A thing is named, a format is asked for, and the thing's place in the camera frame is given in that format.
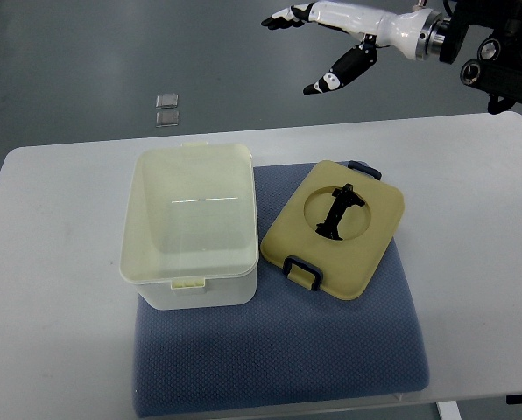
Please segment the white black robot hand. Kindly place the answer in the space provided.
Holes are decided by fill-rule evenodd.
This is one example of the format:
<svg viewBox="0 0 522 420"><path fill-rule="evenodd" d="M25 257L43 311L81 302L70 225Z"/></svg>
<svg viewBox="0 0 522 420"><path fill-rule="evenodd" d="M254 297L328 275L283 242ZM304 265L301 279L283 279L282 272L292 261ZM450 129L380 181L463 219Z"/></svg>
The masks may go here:
<svg viewBox="0 0 522 420"><path fill-rule="evenodd" d="M442 21L440 12L422 5L395 14L359 4L318 1L279 10L264 19L262 26L275 31L318 24L359 41L319 80L303 89L304 95L319 95L342 89L368 71L376 64L380 48L392 46L410 60L425 59L432 53Z"/></svg>

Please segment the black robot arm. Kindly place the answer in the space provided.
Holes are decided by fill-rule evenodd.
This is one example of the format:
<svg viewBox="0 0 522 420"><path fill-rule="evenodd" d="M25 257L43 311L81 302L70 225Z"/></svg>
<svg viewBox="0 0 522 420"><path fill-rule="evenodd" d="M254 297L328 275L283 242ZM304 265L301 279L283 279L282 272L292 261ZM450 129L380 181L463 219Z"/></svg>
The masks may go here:
<svg viewBox="0 0 522 420"><path fill-rule="evenodd" d="M489 96L492 115L522 104L522 1L445 1L443 6L448 17L431 44L439 60L455 62L471 26L490 29L476 57L462 66L460 80Z"/></svg>

